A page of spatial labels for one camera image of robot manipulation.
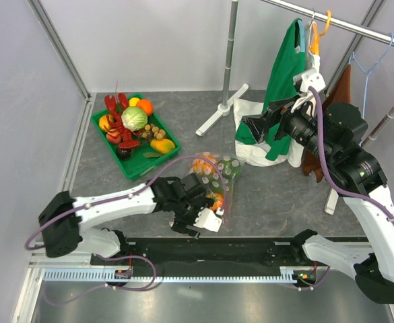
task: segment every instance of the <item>green tray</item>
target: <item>green tray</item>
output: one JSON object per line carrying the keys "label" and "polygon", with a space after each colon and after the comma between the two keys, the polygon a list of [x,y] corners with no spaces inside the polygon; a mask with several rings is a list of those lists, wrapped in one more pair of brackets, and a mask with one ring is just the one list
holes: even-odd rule
{"label": "green tray", "polygon": [[[142,99],[143,97],[141,94],[136,93],[133,94],[132,96],[128,97],[128,100],[131,98],[139,98]],[[161,121],[161,119],[158,117],[156,113],[153,113],[149,119],[148,123],[153,123],[157,127],[160,127],[161,129],[164,129],[166,132],[166,137],[167,139],[170,139],[174,144],[176,145],[176,148],[171,151],[170,153],[167,153],[166,155],[163,155],[162,157],[158,158],[146,158],[143,156],[144,153],[147,152],[156,152],[150,147],[149,143],[145,143],[140,147],[137,147],[134,149],[134,152],[128,160],[120,160],[116,156],[116,148],[117,145],[113,145],[107,141],[106,138],[106,133],[100,129],[98,126],[99,120],[101,119],[102,116],[105,114],[108,114],[108,110],[103,110],[98,113],[95,113],[92,115],[92,122],[95,125],[95,128],[98,130],[98,132],[101,134],[102,140],[106,143],[108,149],[110,150],[111,154],[113,155],[114,159],[116,160],[117,164],[119,165],[120,169],[122,170],[122,173],[125,175],[126,178],[129,178],[130,180],[137,180],[140,178],[140,176],[146,174],[150,170],[153,170],[154,168],[158,167],[159,165],[162,165],[163,163],[167,162],[168,160],[176,157],[178,155],[178,151],[180,150],[180,143],[177,141],[177,139],[172,135],[171,131],[168,130],[166,125]]]}

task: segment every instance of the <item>toy lobster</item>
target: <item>toy lobster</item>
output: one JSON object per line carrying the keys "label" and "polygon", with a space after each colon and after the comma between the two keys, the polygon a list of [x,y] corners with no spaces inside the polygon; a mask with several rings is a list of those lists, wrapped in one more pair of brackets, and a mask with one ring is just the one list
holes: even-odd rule
{"label": "toy lobster", "polygon": [[122,108],[120,112],[117,112],[117,108],[120,108],[120,106],[116,103],[116,98],[114,96],[105,96],[104,98],[107,110],[114,118],[114,122],[110,121],[109,118],[107,118],[107,121],[112,128],[117,129],[118,134],[116,135],[116,138],[119,138],[119,136],[122,137],[122,142],[119,143],[118,146],[119,149],[136,148],[140,146],[139,140],[133,139],[133,132],[128,128],[125,128],[122,123],[122,113],[125,109],[129,107],[128,99],[124,93],[119,93],[117,98],[119,99],[119,102],[121,104],[120,106]]}

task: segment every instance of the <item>green cloth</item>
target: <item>green cloth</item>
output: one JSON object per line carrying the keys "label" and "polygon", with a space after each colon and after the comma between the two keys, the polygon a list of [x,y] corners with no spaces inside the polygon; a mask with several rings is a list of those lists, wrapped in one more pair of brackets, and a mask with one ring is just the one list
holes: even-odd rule
{"label": "green cloth", "polygon": [[[269,84],[265,92],[263,111],[266,111],[272,101],[291,98],[297,95],[292,82],[293,76],[300,74],[306,69],[306,53],[304,42],[304,26],[301,19],[296,19],[286,31],[284,41],[276,56],[273,69],[271,70]],[[285,136],[279,141],[274,141],[279,125],[271,127],[265,140],[270,145],[270,151],[265,156],[268,160],[276,160],[279,155],[286,155],[290,146],[291,137]],[[240,122],[236,132],[236,140],[246,145],[254,145],[257,142],[249,128]]]}

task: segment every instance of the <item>blue hanger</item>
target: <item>blue hanger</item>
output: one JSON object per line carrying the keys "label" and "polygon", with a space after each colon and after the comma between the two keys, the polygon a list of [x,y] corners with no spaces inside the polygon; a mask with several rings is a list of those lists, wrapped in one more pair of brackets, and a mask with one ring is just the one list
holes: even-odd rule
{"label": "blue hanger", "polygon": [[390,51],[391,45],[393,44],[393,40],[394,40],[394,34],[391,32],[390,33],[391,36],[391,41],[390,44],[388,45],[388,48],[386,49],[386,51],[384,52],[384,54],[379,58],[379,60],[377,60],[375,62],[375,64],[373,64],[373,66],[366,71],[365,69],[363,69],[363,67],[361,66],[361,64],[357,61],[356,55],[354,52],[352,52],[351,56],[350,56],[350,60],[349,60],[349,64],[351,64],[352,61],[355,61],[358,65],[358,67],[362,70],[362,72],[364,74],[366,74],[366,85],[364,86],[364,101],[363,101],[363,113],[362,113],[362,118],[364,119],[365,115],[366,115],[366,97],[367,97],[367,85],[369,82],[369,77],[370,74],[372,74],[372,72],[374,71],[374,68],[379,64],[379,62],[382,61],[382,59],[385,57],[385,55],[388,54],[388,52]]}

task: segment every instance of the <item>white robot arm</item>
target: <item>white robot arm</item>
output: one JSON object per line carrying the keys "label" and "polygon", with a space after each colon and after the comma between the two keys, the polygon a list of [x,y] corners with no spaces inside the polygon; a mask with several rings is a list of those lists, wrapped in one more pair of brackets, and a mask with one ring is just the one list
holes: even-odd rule
{"label": "white robot arm", "polygon": [[38,218],[42,227],[60,214],[70,214],[54,221],[42,231],[46,255],[64,256],[74,250],[111,257],[126,248],[120,231],[94,228],[101,223],[128,215],[158,211],[174,212],[172,230],[198,238],[198,229],[217,232],[223,210],[213,212],[214,201],[206,197],[205,187],[194,174],[183,179],[157,178],[152,185],[140,184],[129,190],[102,196],[71,198],[69,192],[58,193]]}
{"label": "white robot arm", "polygon": [[[329,174],[332,186],[345,193],[344,201],[356,215],[372,248],[348,248],[312,230],[294,237],[293,248],[299,260],[322,262],[355,279],[371,300],[394,304],[394,206],[381,166],[359,146],[367,124],[357,107],[344,103],[330,105],[323,124],[317,122],[308,114],[308,104],[300,105],[297,101],[308,102],[316,96],[325,86],[322,76],[310,70],[294,78],[294,82],[304,93],[271,102],[264,114],[248,119],[253,118],[253,125],[261,127],[255,132],[257,136],[279,123],[275,139],[290,135],[315,156],[324,151],[328,157],[327,167],[321,163],[324,173]],[[321,101],[315,99],[321,117]],[[216,213],[210,210],[213,201],[206,198],[204,186],[194,174],[183,179],[158,178],[150,187],[146,186],[76,199],[68,192],[59,193],[38,218],[47,256],[58,257],[76,249],[103,257],[126,252],[123,248],[127,243],[121,232],[103,231],[94,226],[134,214],[173,211],[172,229],[193,237],[199,235],[195,228],[219,230],[223,210],[218,209]]]}

